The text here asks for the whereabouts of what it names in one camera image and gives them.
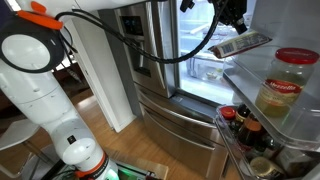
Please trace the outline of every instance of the white wall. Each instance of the white wall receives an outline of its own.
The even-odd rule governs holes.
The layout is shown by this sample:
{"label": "white wall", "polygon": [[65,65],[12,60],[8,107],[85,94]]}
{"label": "white wall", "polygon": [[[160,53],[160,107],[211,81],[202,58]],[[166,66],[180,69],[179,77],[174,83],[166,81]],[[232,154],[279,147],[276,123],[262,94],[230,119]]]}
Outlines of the white wall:
{"label": "white wall", "polygon": [[67,27],[79,51],[76,55],[79,65],[109,125],[117,132],[121,131],[135,116],[129,106],[105,32],[77,18],[68,22]]}

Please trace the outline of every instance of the bottle cap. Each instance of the bottle cap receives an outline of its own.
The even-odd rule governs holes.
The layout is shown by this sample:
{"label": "bottle cap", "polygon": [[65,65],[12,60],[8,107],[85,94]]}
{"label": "bottle cap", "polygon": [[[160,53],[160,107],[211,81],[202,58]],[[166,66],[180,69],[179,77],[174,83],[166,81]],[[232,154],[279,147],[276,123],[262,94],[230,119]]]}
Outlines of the bottle cap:
{"label": "bottle cap", "polygon": [[226,120],[232,120],[236,115],[236,111],[232,107],[228,106],[222,107],[220,112]]}
{"label": "bottle cap", "polygon": [[256,157],[250,162],[250,167],[257,176],[267,177],[272,171],[272,165],[264,157]]}
{"label": "bottle cap", "polygon": [[276,58],[291,64],[314,64],[319,59],[319,54],[301,48],[281,48],[276,52]]}

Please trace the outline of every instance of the red lid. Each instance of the red lid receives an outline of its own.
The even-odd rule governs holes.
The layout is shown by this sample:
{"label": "red lid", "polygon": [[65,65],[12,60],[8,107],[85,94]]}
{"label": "red lid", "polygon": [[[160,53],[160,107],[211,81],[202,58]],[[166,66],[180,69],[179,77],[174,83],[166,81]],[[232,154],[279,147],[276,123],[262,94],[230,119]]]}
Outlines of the red lid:
{"label": "red lid", "polygon": [[314,64],[319,59],[319,54],[301,48],[281,48],[276,52],[276,58],[291,64]]}
{"label": "red lid", "polygon": [[221,108],[220,112],[226,120],[234,119],[236,115],[236,111],[233,108],[228,106]]}

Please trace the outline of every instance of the glass shelf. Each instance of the glass shelf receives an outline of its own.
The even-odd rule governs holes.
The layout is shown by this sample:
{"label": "glass shelf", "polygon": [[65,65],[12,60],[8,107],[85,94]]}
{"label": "glass shelf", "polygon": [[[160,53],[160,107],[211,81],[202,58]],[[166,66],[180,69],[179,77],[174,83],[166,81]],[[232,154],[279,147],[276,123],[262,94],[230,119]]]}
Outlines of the glass shelf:
{"label": "glass shelf", "polygon": [[[255,105],[261,86],[272,91],[263,82],[274,51],[275,48],[257,48],[256,52],[226,62],[223,77],[276,141],[291,148],[320,152],[320,99],[316,93],[309,93],[316,91],[306,87],[295,104],[287,106],[290,110],[283,117],[266,116]],[[319,83],[313,79],[308,85],[318,88]]]}
{"label": "glass shelf", "polygon": [[[243,180],[253,180],[258,179],[253,172],[250,170],[250,165],[245,154],[240,150],[239,144],[234,138],[231,130],[229,129],[228,124],[220,113],[220,109],[225,106],[217,107],[218,116],[215,118],[215,123],[217,128],[225,142],[225,146],[228,149],[229,157],[231,158],[233,164],[236,166],[239,175]],[[237,109],[237,106],[229,106],[234,110]]]}

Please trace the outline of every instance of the black cable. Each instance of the black cable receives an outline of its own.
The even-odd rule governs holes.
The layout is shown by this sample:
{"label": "black cable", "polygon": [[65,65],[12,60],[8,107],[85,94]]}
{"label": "black cable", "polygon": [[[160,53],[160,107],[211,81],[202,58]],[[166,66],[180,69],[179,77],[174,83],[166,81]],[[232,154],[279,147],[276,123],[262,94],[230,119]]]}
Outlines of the black cable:
{"label": "black cable", "polygon": [[52,176],[51,179],[53,179],[53,178],[55,178],[55,177],[57,177],[57,176],[60,176],[60,175],[62,175],[62,174],[65,174],[65,173],[74,173],[75,171],[76,171],[76,170],[62,171],[62,172],[60,172],[60,173],[55,174],[54,176]]}
{"label": "black cable", "polygon": [[[55,17],[56,20],[59,20],[62,16],[75,16],[75,17],[79,17],[82,18],[102,29],[104,29],[106,32],[110,33],[111,35],[115,36],[117,39],[119,39],[120,41],[122,41],[123,43],[125,43],[126,45],[128,45],[129,47],[133,48],[134,50],[136,50],[139,54],[145,56],[146,58],[152,60],[152,61],[156,61],[159,63],[165,63],[165,64],[172,64],[172,63],[179,63],[185,60],[190,59],[191,57],[193,57],[194,55],[196,55],[210,40],[211,36],[213,35],[216,26],[218,25],[219,22],[219,17],[221,16],[224,8],[226,7],[228,3],[228,0],[225,0],[223,2],[223,5],[221,6],[220,9],[218,9],[218,5],[215,1],[213,1],[213,7],[215,9],[215,16],[213,18],[213,21],[211,23],[211,26],[209,28],[208,33],[206,34],[205,38],[201,41],[201,43],[191,52],[189,52],[186,55],[180,56],[178,58],[172,58],[172,59],[163,59],[163,58],[159,58],[156,57],[152,54],[149,54],[148,52],[140,49],[136,43],[134,43],[131,39],[124,37],[122,34],[120,34],[119,32],[113,30],[113,28],[111,28],[110,26],[108,26],[106,23],[104,23],[102,20],[98,19],[97,17],[95,17],[94,15],[80,10],[80,9],[74,9],[74,12],[62,12],[57,14],[57,16]],[[87,16],[84,16],[82,14],[78,14],[75,12],[80,12],[83,13],[89,17],[91,17],[92,19],[88,18]]]}
{"label": "black cable", "polygon": [[59,33],[59,40],[60,40],[60,43],[62,44],[63,50],[64,50],[64,52],[66,53],[66,56],[67,56],[69,62],[72,63],[71,58],[70,58],[69,53],[68,53],[68,48],[67,48],[66,45],[63,43],[63,39],[64,39],[64,37],[63,37],[62,33]]}
{"label": "black cable", "polygon": [[72,47],[71,44],[73,44],[73,39],[72,39],[72,36],[71,36],[71,33],[70,31],[64,27],[64,29],[68,32],[68,34],[70,35],[70,38],[71,38],[71,43],[69,43],[69,41],[62,35],[62,33],[60,32],[60,34],[62,35],[61,38],[62,40],[67,44],[67,46],[70,48],[71,51],[75,52],[75,53],[78,53],[78,50],[74,47]]}

